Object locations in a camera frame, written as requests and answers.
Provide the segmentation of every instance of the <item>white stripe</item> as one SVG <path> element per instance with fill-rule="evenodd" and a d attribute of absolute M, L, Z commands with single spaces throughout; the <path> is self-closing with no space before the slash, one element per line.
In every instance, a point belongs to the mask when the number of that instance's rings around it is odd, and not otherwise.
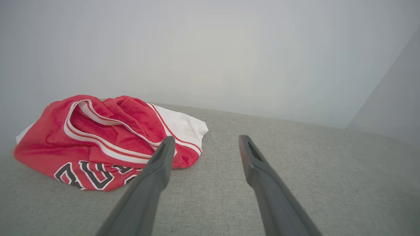
<path fill-rule="evenodd" d="M 163 126 L 163 128 L 165 129 L 165 133 L 166 133 L 166 135 L 167 135 L 167 136 L 172 136 L 172 134 L 169 132 L 169 130 L 168 130 L 168 129 L 166 128 L 166 126 L 163 124 L 163 120 L 160 118 L 159 114 L 158 114 L 158 113 L 157 113 L 157 111 L 153 108 L 153 106 L 152 106 L 152 105 L 150 105 L 149 103 L 147 103 L 147 105 L 149 105 L 149 107 L 150 107 L 150 108 L 152 108 L 152 109 L 153 109 L 153 111 L 156 113 L 156 116 L 159 118 L 159 121 L 162 123 L 162 126 Z M 200 150 L 200 149 L 198 149 L 198 148 L 197 148 L 196 146 L 194 146 L 194 145 L 191 145 L 191 144 L 185 143 L 185 142 L 180 141 L 180 140 L 178 140 L 178 139 L 175 139 L 175 143 L 177 143 L 177 144 L 179 144 L 179 145 L 186 146 L 186 147 L 189 147 L 189 148 L 193 149 L 194 151 L 196 151 L 196 152 L 198 153 L 198 155 L 200 155 L 200 154 L 201 154 L 201 150 Z"/>
<path fill-rule="evenodd" d="M 84 142 L 94 142 L 94 143 L 96 143 L 106 155 L 108 155 L 108 156 L 110 156 L 112 158 L 115 158 L 115 159 L 118 159 L 118 160 L 122 160 L 122 161 L 126 161 L 126 162 L 132 162 L 132 163 L 138 163 L 138 164 L 147 164 L 147 162 L 149 161 L 147 159 L 141 159 L 141 158 L 126 156 L 126 155 L 117 153 L 117 152 L 115 152 L 115 151 L 107 148 L 104 144 L 102 144 L 100 141 L 98 141 L 98 140 L 96 140 L 94 138 L 97 138 L 97 139 L 101 140 L 103 143 L 105 143 L 106 145 L 110 146 L 111 148 L 113 148 L 115 150 L 118 150 L 120 152 L 126 153 L 126 154 L 137 155 L 137 156 L 146 157 L 146 158 L 151 158 L 150 155 L 146 155 L 146 154 L 143 154 L 143 153 L 134 152 L 134 151 L 130 151 L 130 150 L 126 150 L 126 149 L 120 148 L 120 147 L 115 146 L 112 143 L 104 140 L 103 138 L 101 138 L 99 136 L 96 136 L 96 135 L 93 135 L 93 134 L 88 134 L 88 133 L 85 133 L 85 132 L 82 132 L 82 131 L 76 129 L 71 124 L 70 117 L 71 117 L 71 114 L 73 113 L 74 108 L 76 107 L 76 105 L 78 105 L 80 102 L 84 102 L 84 101 L 86 101 L 86 100 L 74 102 L 70 106 L 70 111 L 69 111 L 69 113 L 67 115 L 66 122 L 64 124 L 64 132 L 69 137 L 71 137 L 73 139 L 76 139 L 76 140 L 79 140 L 79 141 L 84 141 Z M 80 135 L 84 135 L 84 136 L 87 136 L 87 137 L 81 137 L 79 135 L 74 134 L 73 132 L 71 132 L 69 130 L 69 128 L 67 127 L 66 124 L 68 124 L 68 126 L 70 127 L 70 129 L 73 130 L 75 133 L 78 133 Z"/>
<path fill-rule="evenodd" d="M 79 104 L 80 109 L 87 115 L 89 116 L 92 120 L 102 124 L 102 125 L 106 125 L 106 126 L 117 126 L 117 125 L 124 125 L 130 132 L 132 132 L 133 134 L 139 136 L 140 138 L 144 139 L 148 144 L 150 144 L 152 146 L 152 148 L 154 150 L 157 149 L 157 147 L 153 147 L 154 146 L 159 146 L 161 144 L 161 142 L 152 142 L 150 140 L 148 140 L 146 137 L 144 137 L 141 134 L 138 134 L 137 132 L 135 132 L 129 125 L 125 124 L 122 121 L 119 120 L 115 120 L 115 119 L 111 119 L 111 118 L 106 118 L 104 116 L 99 115 L 95 109 L 93 109 L 93 104 L 91 100 L 84 100 L 85 102 L 82 102 Z"/>

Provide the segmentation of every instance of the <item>red stripe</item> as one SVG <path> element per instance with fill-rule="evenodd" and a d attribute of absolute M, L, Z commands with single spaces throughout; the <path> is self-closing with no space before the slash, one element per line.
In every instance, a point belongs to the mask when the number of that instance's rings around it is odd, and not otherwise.
<path fill-rule="evenodd" d="M 68 125 L 68 123 L 66 122 L 66 125 L 67 125 L 67 128 L 73 133 L 73 134 L 75 134 L 75 135 L 77 135 L 77 136 L 80 136 L 80 137 L 85 137 L 85 138 L 90 138 L 90 139 L 95 139 L 95 140 L 98 140 L 100 143 L 102 143 L 105 147 L 107 147 L 108 149 L 110 149 L 110 150 L 112 150 L 112 151 L 114 151 L 114 152 L 116 152 L 116 153 L 118 153 L 118 154 L 121 154 L 121 155 L 125 155 L 125 156 L 129 156 L 129 157 L 136 157 L 136 158 L 140 158 L 140 159 L 146 159 L 146 160 L 149 160 L 150 158 L 147 158 L 147 157 L 140 157 L 140 156 L 137 156 L 137 155 L 133 155 L 133 154 L 129 154 L 129 153 L 124 153 L 124 152 L 121 152 L 121 151 L 118 151 L 118 150 L 116 150 L 116 149 L 114 149 L 114 148 L 112 148 L 112 147 L 110 147 L 110 146 L 108 146 L 107 144 L 105 144 L 104 142 L 102 142 L 102 140 L 100 140 L 100 139 L 97 139 L 97 138 L 95 138 L 95 137 L 90 137 L 90 136 L 85 136 L 85 135 L 81 135 L 81 134 L 78 134 L 78 133 L 76 133 L 76 132 L 74 132 L 71 128 L 70 128 L 70 126 Z"/>
<path fill-rule="evenodd" d="M 176 139 L 176 140 L 178 140 L 178 141 L 180 141 L 180 142 L 183 142 L 183 143 L 186 143 L 186 144 L 191 144 L 191 145 L 193 145 L 193 146 L 195 146 L 196 148 L 198 148 L 198 150 L 200 150 L 200 152 L 203 152 L 202 150 L 201 150 L 201 148 L 199 148 L 197 145 L 195 145 L 195 144 L 193 144 L 193 143 L 189 143 L 189 142 L 185 142 L 185 141 L 182 141 L 182 140 L 180 140 L 179 138 L 177 138 L 173 133 L 172 133 L 172 131 L 169 129 L 169 127 L 166 125 L 166 123 L 165 123 L 165 121 L 163 120 L 163 118 L 160 116 L 160 114 L 159 114 L 159 112 L 157 111 L 157 109 L 155 108 L 155 106 L 152 104 L 152 103 L 150 103 L 150 105 L 152 105 L 152 107 L 153 107 L 153 109 L 155 110 L 155 112 L 156 112 L 156 114 L 159 116 L 159 118 L 160 118 L 160 120 L 162 121 L 162 124 L 168 129 L 168 131 L 169 131 L 169 133 L 170 134 L 172 134 L 172 136 Z"/>
<path fill-rule="evenodd" d="M 87 102 L 87 101 L 85 101 L 86 103 L 87 103 L 87 108 L 93 113 L 93 114 L 95 114 L 96 115 L 96 112 L 95 111 L 93 111 L 93 108 L 91 108 L 90 107 L 90 104 L 89 104 L 89 102 Z M 107 117 L 99 117 L 98 115 L 97 115 L 97 117 L 98 118 L 101 118 L 101 119 L 104 119 L 104 120 L 107 120 L 107 121 L 114 121 L 114 120 L 112 120 L 112 119 L 110 119 L 110 118 L 107 118 Z M 149 144 L 150 146 L 152 146 L 152 147 L 159 147 L 159 145 L 158 146 L 156 146 L 156 145 L 153 145 L 153 144 Z"/>

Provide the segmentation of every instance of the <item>gray couch cushion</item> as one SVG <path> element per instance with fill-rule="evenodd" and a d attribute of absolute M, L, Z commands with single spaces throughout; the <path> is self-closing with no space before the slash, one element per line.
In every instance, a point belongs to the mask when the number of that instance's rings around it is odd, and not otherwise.
<path fill-rule="evenodd" d="M 420 151 L 395 139 L 189 108 L 207 123 L 203 154 L 174 170 L 153 235 L 263 235 L 238 135 L 249 135 L 324 235 L 420 235 Z M 126 187 L 80 191 L 1 157 L 2 235 L 93 235 Z"/>

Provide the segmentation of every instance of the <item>basketball jersey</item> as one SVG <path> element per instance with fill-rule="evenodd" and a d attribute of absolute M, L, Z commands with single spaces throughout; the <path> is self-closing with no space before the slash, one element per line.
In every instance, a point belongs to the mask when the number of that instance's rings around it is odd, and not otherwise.
<path fill-rule="evenodd" d="M 199 119 L 137 98 L 78 95 L 46 107 L 16 138 L 14 155 L 79 189 L 111 191 L 136 177 L 167 136 L 176 143 L 173 168 L 192 166 L 207 131 Z"/>

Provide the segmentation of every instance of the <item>white backdrop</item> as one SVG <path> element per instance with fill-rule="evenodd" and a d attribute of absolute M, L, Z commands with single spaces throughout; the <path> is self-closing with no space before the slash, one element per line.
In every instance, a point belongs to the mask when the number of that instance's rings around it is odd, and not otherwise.
<path fill-rule="evenodd" d="M 346 127 L 419 12 L 418 0 L 1 1 L 1 132 L 76 94 Z"/>
<path fill-rule="evenodd" d="M 420 148 L 420 27 L 348 128 Z"/>

